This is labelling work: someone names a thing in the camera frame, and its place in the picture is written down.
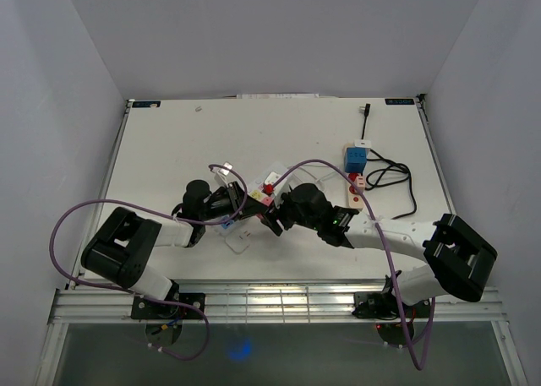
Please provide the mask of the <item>small white plug adapter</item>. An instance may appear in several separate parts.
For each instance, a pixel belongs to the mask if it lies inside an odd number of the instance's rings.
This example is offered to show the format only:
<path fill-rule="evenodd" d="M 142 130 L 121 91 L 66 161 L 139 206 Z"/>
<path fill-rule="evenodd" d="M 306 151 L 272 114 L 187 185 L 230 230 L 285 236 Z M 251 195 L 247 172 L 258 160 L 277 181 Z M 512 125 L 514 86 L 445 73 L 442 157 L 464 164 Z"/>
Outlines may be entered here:
<path fill-rule="evenodd" d="M 244 253 L 251 245 L 251 232 L 248 230 L 237 230 L 229 234 L 226 239 L 226 245 L 236 255 Z"/>

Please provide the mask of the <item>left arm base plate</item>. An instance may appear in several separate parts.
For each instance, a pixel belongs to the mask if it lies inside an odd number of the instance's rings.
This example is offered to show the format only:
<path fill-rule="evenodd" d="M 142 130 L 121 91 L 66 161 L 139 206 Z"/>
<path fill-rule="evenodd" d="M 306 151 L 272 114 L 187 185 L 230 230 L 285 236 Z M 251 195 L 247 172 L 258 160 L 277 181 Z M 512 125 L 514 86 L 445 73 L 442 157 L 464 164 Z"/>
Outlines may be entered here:
<path fill-rule="evenodd" d="M 198 308 L 201 312 L 205 310 L 205 293 L 186 293 L 179 294 L 178 301 Z M 168 305 L 159 302 L 151 302 L 141 297 L 135 297 L 132 304 L 130 317 L 134 320 L 168 320 L 184 319 L 198 320 L 201 319 L 199 313 L 187 307 L 179 307 L 178 305 Z"/>

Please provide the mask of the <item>white multicolour power strip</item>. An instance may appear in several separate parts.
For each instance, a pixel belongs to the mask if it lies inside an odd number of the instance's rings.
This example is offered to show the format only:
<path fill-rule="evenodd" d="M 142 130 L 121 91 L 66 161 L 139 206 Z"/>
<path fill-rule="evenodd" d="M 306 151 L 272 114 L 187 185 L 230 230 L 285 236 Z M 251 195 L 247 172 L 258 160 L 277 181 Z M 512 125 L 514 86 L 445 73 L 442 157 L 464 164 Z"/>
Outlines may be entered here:
<path fill-rule="evenodd" d="M 284 166 L 280 161 L 275 161 L 270 166 L 267 166 L 252 182 L 247 183 L 249 197 L 260 201 L 263 196 L 266 196 L 262 192 L 262 184 L 271 171 L 275 171 L 283 175 L 287 171 L 287 167 Z M 245 225 L 247 222 L 247 220 L 228 221 L 220 226 L 215 226 L 214 230 L 219 235 L 227 237 L 229 234 Z"/>

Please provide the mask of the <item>beige red power strip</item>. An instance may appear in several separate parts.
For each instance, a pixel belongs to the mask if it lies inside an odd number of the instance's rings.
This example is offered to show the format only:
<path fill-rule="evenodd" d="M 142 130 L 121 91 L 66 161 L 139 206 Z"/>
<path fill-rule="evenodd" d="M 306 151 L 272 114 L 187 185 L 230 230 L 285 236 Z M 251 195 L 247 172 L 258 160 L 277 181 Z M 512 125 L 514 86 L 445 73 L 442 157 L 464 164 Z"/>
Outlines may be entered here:
<path fill-rule="evenodd" d="M 345 153 L 346 147 L 354 147 L 354 146 L 355 146 L 354 144 L 346 144 L 345 145 L 344 150 L 343 150 L 343 158 L 344 158 L 344 153 Z M 364 201 L 362 200 L 361 196 L 359 195 L 359 193 L 361 193 L 361 191 L 358 188 L 355 187 L 354 181 L 355 181 L 355 178 L 356 178 L 357 175 L 362 175 L 363 176 L 363 173 L 362 174 L 357 174 L 357 173 L 348 174 L 348 173 L 346 173 L 346 174 L 348 176 L 348 179 L 352 182 L 352 184 L 349 184 L 349 183 L 347 184 L 347 203 L 348 203 L 348 207 L 352 208 L 352 209 L 362 210 L 364 208 Z"/>

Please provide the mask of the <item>white usb charger plug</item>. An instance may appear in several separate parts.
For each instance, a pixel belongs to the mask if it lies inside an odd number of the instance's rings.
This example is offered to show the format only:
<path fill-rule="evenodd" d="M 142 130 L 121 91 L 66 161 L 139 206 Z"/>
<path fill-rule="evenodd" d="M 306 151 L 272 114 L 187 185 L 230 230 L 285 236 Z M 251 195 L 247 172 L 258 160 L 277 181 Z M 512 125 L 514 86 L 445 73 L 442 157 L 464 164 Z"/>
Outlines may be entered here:
<path fill-rule="evenodd" d="M 372 144 L 370 140 L 356 139 L 354 145 L 358 148 L 371 149 Z"/>

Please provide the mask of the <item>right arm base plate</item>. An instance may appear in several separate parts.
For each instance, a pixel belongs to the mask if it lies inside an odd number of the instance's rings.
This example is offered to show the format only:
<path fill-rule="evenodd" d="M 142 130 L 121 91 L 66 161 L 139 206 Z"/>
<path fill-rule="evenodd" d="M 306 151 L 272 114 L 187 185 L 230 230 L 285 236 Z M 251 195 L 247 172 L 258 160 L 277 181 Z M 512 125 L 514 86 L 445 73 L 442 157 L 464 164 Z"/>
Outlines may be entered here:
<path fill-rule="evenodd" d="M 373 318 L 388 321 L 400 317 L 396 298 L 382 291 L 355 292 L 353 302 L 352 315 L 355 318 Z M 427 318 L 430 308 L 431 303 L 429 300 L 422 300 L 413 306 L 403 305 L 406 319 Z"/>

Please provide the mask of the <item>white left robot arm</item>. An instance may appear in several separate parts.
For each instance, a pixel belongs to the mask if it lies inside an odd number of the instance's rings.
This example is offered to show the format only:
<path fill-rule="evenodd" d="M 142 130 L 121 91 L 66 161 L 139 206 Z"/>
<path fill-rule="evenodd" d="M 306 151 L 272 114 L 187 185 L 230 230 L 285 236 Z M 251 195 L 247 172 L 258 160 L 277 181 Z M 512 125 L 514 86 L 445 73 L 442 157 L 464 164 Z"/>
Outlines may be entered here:
<path fill-rule="evenodd" d="M 182 203 L 173 210 L 172 220 L 145 219 L 117 207 L 85 247 L 82 266 L 114 285 L 150 298 L 150 308 L 161 318 L 170 318 L 179 308 L 178 285 L 150 267 L 155 247 L 193 247 L 205 234 L 200 222 L 235 222 L 262 215 L 270 200 L 249 196 L 238 182 L 215 192 L 203 180 L 186 186 Z"/>

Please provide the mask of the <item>pink plug adapter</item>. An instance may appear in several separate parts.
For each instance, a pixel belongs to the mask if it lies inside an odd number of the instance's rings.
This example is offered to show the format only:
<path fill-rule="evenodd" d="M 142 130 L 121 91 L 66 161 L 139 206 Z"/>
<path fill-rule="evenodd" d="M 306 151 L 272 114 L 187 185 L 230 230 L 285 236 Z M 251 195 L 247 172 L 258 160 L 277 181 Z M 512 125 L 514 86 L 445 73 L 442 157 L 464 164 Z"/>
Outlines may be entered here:
<path fill-rule="evenodd" d="M 273 198 L 271 196 L 263 196 L 260 202 L 265 206 L 269 206 L 273 203 Z"/>

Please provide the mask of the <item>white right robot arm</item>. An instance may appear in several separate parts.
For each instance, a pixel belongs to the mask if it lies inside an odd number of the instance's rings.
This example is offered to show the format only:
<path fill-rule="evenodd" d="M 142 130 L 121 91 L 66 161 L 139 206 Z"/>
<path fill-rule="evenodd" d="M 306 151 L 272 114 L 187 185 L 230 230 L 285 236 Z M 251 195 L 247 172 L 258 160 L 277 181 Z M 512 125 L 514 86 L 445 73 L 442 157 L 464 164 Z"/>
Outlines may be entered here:
<path fill-rule="evenodd" d="M 277 235 L 302 226 L 333 247 L 370 248 L 422 262 L 388 281 L 381 303 L 392 316 L 431 297 L 451 295 L 478 302 L 498 253 L 465 220 L 444 214 L 435 222 L 374 220 L 358 209 L 328 201 L 313 184 L 303 183 L 281 195 L 263 214 Z"/>

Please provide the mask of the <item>blue cube socket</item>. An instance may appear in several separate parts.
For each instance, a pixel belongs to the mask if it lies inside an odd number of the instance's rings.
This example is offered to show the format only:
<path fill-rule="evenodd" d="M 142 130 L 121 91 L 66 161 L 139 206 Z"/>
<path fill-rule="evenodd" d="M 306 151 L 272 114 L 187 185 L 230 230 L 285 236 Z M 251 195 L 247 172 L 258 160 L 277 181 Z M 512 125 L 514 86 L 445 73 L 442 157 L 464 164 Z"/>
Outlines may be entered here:
<path fill-rule="evenodd" d="M 344 171 L 348 174 L 362 174 L 367 164 L 367 149 L 364 147 L 346 147 L 344 153 Z"/>

